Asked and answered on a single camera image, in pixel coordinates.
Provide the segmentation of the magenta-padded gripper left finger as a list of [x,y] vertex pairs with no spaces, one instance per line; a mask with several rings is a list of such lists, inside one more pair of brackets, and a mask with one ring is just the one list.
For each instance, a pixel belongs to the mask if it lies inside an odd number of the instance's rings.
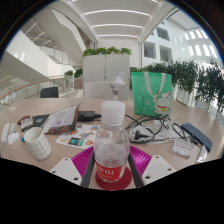
[[88,188],[94,167],[93,147],[89,147],[72,158],[61,159],[50,173],[76,185]]

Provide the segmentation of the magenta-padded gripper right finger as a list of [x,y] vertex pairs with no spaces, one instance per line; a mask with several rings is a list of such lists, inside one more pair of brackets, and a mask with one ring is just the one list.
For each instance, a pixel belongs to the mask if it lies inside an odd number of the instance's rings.
[[137,188],[175,172],[175,169],[160,155],[151,156],[134,146],[130,147],[128,161]]

